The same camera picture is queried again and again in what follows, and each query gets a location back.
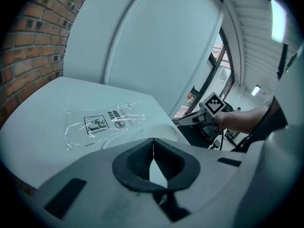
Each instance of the black strip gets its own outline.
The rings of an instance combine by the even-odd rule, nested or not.
[[[44,209],[58,219],[62,219],[85,184],[85,180],[72,179],[56,194]]]
[[[286,61],[286,55],[287,55],[287,49],[288,49],[288,45],[283,43],[283,49],[282,49],[282,54],[281,54],[281,59],[280,59],[280,63],[279,63],[279,67],[277,69],[277,79],[280,80],[283,72],[284,72],[284,67],[285,67],[285,61]]]
[[[218,67],[219,67],[220,63],[222,62],[222,60],[223,60],[225,52],[226,52],[226,46],[223,43],[222,48],[221,48],[221,50],[219,52],[219,55],[217,57],[217,65],[218,65]]]
[[[161,210],[166,214],[166,216],[172,222],[185,218],[190,214],[190,212],[187,209],[179,207],[173,192],[170,192],[166,195],[167,195],[167,200],[164,203],[160,204],[159,206]],[[159,204],[163,196],[164,196],[163,193],[154,193],[153,199],[157,204]]]
[[[215,57],[213,56],[212,53],[210,53],[210,56],[209,56],[208,60],[213,67],[216,67],[216,68],[219,67],[218,64],[217,64],[217,60],[215,59]]]
[[[114,114],[114,116],[116,116],[116,117],[120,117],[120,115],[118,114],[117,111],[113,111],[113,114]]]
[[[229,64],[230,64],[230,70],[231,70],[231,74],[233,75],[233,83],[234,83],[235,79],[234,79],[234,67],[233,67],[232,56],[231,56],[231,52],[230,52],[230,48],[229,48],[227,38],[225,36],[224,30],[223,30],[222,27],[219,30],[219,34],[222,37],[223,43],[224,43],[226,51],[227,51],[227,56],[228,56],[228,60],[229,60]]]
[[[227,165],[233,165],[233,166],[236,166],[236,167],[239,167],[240,164],[242,163],[241,161],[236,161],[236,160],[232,160],[232,159],[227,159],[227,158],[219,158],[218,159],[218,162],[221,162],[221,163],[225,163]]]
[[[190,93],[195,95],[196,97],[200,97],[200,93],[194,87],[191,89]]]

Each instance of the white wall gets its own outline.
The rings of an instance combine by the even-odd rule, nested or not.
[[[111,40],[131,1],[85,0],[67,41],[65,77],[102,83]]]
[[[205,81],[207,80],[210,72],[212,70],[212,65],[208,60],[205,65],[202,65],[196,73],[195,80],[193,81],[193,86],[197,91],[203,87]]]
[[[114,56],[109,85],[152,95],[172,118],[205,67],[220,0],[140,0]]]
[[[86,0],[70,32],[64,76],[103,83],[111,51],[108,84],[152,95],[173,117],[206,67],[222,7],[220,0]]]
[[[240,47],[238,44],[238,38],[235,25],[232,22],[232,18],[227,9],[225,9],[224,19],[222,23],[222,28],[225,33],[226,39],[228,41],[229,50],[232,57],[234,78],[235,81],[241,80],[241,54]]]
[[[263,102],[246,91],[244,86],[239,87],[236,83],[232,86],[225,101],[229,103],[234,110],[241,107],[241,111],[248,111],[263,105]]]
[[[204,100],[206,100],[206,98],[213,92],[215,92],[217,95],[219,95],[222,92],[224,85],[223,85],[222,81],[220,80],[219,72],[220,72],[220,70],[217,70],[209,87],[207,88],[206,92],[204,93],[203,97],[201,98],[201,100],[199,102],[203,102]],[[200,109],[200,106],[199,106],[199,104],[197,104],[193,111],[195,112],[195,111],[198,111],[199,109]]]

